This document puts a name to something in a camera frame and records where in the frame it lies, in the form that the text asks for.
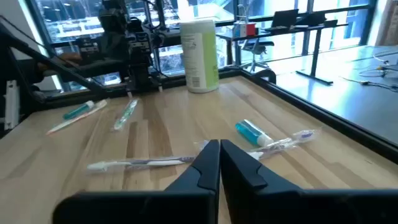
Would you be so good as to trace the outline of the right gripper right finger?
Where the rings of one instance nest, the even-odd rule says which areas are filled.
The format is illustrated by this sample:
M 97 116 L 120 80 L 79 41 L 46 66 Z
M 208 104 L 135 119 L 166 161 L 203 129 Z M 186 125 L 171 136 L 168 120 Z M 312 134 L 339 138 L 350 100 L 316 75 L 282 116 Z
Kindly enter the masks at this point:
M 220 162 L 232 223 L 397 223 L 396 189 L 302 189 L 229 140 Z

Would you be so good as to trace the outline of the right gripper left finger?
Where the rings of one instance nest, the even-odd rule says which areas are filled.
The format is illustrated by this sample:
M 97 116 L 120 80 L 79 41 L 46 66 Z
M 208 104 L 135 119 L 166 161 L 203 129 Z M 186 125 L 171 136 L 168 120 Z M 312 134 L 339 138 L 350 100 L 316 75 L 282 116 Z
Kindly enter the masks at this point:
M 62 200 L 52 223 L 216 223 L 220 144 L 211 140 L 163 191 L 81 192 Z

